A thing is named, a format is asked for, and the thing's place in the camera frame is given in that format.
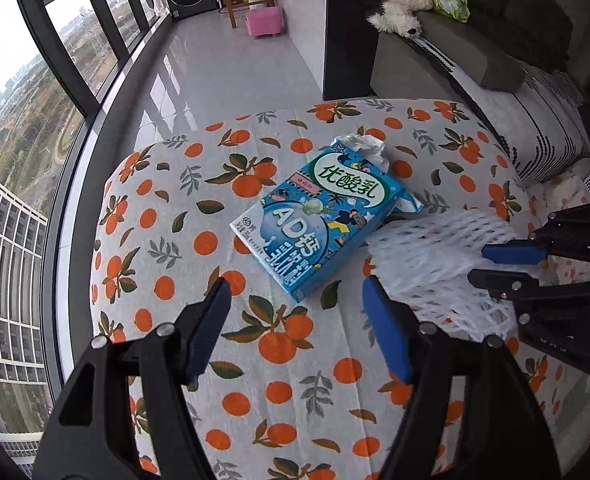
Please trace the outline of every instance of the pink label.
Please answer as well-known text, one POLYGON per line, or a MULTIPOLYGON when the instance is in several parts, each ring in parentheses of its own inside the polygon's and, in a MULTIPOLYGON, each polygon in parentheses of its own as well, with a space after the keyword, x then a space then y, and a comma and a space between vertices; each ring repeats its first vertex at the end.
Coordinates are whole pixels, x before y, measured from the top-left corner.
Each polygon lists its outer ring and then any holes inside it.
POLYGON ((301 173, 295 173, 289 179, 293 184, 305 189, 310 194, 316 195, 317 193, 321 192, 322 188, 313 184, 310 180, 308 180, 305 176, 301 173))

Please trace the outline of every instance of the orange print tablecloth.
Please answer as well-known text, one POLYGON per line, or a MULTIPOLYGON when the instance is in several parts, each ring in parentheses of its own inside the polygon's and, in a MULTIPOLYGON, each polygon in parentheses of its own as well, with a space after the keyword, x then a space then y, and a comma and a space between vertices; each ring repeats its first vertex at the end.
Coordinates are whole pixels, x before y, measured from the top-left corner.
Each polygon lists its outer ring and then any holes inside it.
MULTIPOLYGON (((95 332, 139 338, 201 301, 218 276, 233 304, 188 409, 218 478, 376 478, 411 390, 389 374, 361 304, 377 273, 360 248, 326 286, 289 298, 229 223, 336 136, 386 142, 391 171, 431 213, 490 210, 538 227, 510 162, 463 105, 363 100, 268 111, 133 153, 108 180, 91 273, 95 332)), ((581 373, 509 346, 550 424, 581 373)), ((464 381, 454 381, 436 470, 452 462, 464 381)), ((156 471, 139 380, 131 385, 142 465, 156 471)))

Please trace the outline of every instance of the tiled floor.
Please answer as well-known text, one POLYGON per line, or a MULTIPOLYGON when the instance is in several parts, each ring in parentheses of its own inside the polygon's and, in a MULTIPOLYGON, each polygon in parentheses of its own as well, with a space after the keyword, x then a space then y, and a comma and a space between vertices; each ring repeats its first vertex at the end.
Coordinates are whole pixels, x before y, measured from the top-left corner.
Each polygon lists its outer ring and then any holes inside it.
POLYGON ((133 106, 123 156, 219 120, 322 101, 291 39, 254 40, 216 10, 175 23, 133 106))

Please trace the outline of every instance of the white foam net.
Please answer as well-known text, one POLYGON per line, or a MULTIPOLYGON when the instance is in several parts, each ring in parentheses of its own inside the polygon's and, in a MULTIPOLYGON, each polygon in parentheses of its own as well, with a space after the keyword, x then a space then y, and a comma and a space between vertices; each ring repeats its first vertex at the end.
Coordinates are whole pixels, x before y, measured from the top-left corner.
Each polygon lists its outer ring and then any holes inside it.
POLYGON ((499 217, 473 210, 390 222, 367 243, 374 274, 392 300, 407 303, 420 321, 450 335, 482 341, 489 334, 506 339, 515 315, 511 301, 494 300, 468 283, 471 269, 516 270, 541 285, 554 282, 554 273, 540 266, 497 265, 482 257, 484 245, 517 237, 499 217))

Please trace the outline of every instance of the chair leg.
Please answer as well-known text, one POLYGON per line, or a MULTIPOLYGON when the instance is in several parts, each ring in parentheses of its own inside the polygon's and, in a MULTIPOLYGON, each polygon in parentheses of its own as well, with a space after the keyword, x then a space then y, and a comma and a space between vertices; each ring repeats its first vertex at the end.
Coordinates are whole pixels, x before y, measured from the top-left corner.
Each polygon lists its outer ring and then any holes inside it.
POLYGON ((233 3, 230 0, 226 0, 226 9, 228 10, 230 24, 233 28, 237 28, 237 24, 235 23, 235 13, 233 12, 233 3))

